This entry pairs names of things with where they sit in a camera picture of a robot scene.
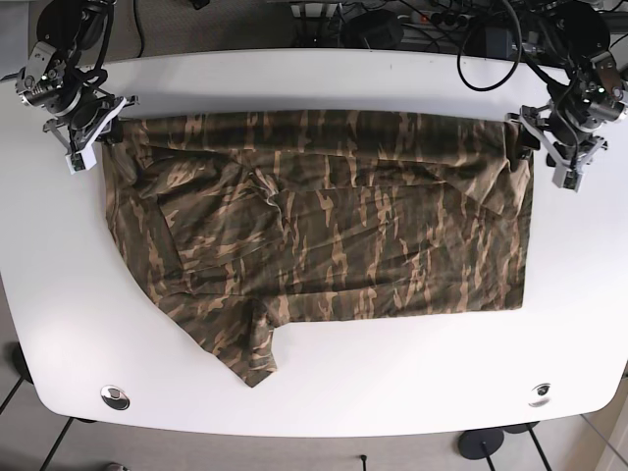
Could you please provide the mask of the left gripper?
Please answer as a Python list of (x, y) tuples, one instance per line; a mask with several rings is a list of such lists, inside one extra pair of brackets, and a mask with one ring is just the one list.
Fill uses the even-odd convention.
[(534, 152), (545, 149), (546, 164), (578, 169), (584, 175), (595, 154), (607, 150), (605, 138), (590, 130), (580, 130), (554, 105), (540, 108), (522, 106), (518, 113), (507, 113), (509, 126), (509, 156), (515, 160), (530, 160)]

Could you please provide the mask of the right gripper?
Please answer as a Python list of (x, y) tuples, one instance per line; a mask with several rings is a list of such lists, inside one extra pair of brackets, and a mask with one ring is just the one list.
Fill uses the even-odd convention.
[(94, 149), (94, 143), (118, 125), (120, 113), (138, 103), (137, 95), (81, 99), (69, 113), (46, 121), (42, 130), (61, 143), (65, 156), (87, 147)]

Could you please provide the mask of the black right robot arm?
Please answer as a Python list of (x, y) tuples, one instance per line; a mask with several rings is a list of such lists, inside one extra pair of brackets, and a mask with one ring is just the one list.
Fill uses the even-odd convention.
[(94, 143), (121, 138), (118, 116), (138, 103), (102, 88), (114, 1), (52, 1), (39, 16), (35, 43), (15, 75), (24, 105), (51, 115), (43, 125), (65, 148), (71, 173), (96, 165)]

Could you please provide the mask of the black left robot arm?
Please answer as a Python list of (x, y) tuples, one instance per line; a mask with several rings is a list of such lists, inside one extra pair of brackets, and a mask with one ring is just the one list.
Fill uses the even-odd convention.
[(543, 107), (522, 106), (528, 151), (545, 149), (559, 188), (579, 190), (585, 168), (607, 148), (598, 134), (627, 117), (627, 74), (611, 53), (606, 12), (590, 1), (496, 1), (469, 22), (456, 56), (526, 64), (547, 88)]

